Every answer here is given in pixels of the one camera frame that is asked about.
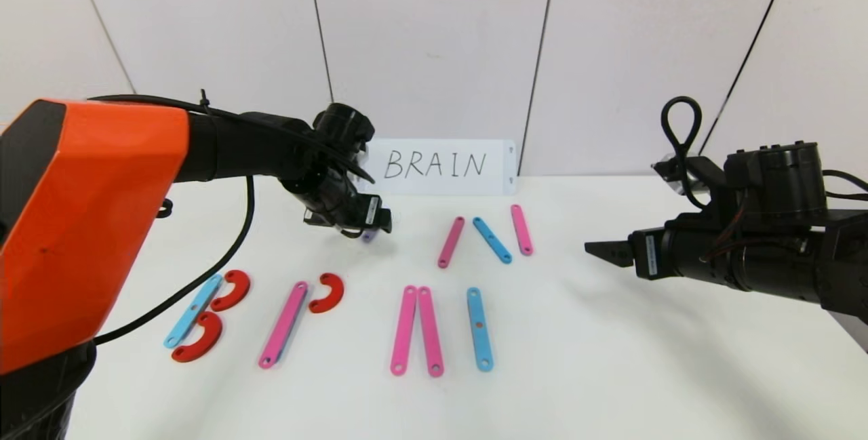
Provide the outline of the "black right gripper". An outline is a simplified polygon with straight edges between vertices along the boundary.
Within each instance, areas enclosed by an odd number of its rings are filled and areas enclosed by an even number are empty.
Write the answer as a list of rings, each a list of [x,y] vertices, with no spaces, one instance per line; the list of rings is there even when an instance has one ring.
[[[633,232],[627,241],[584,243],[587,254],[621,268],[635,264],[641,279],[688,277],[696,281],[734,287],[732,268],[724,256],[711,263],[703,258],[712,248],[714,234],[683,229],[652,228]]]

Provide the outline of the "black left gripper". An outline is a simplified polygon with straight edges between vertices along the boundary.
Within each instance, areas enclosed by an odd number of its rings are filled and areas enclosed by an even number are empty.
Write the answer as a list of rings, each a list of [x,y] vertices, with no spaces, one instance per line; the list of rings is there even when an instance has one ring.
[[[381,207],[377,195],[353,193],[336,209],[336,224],[344,229],[367,229],[377,226],[378,232],[391,233],[393,215],[391,209]]]

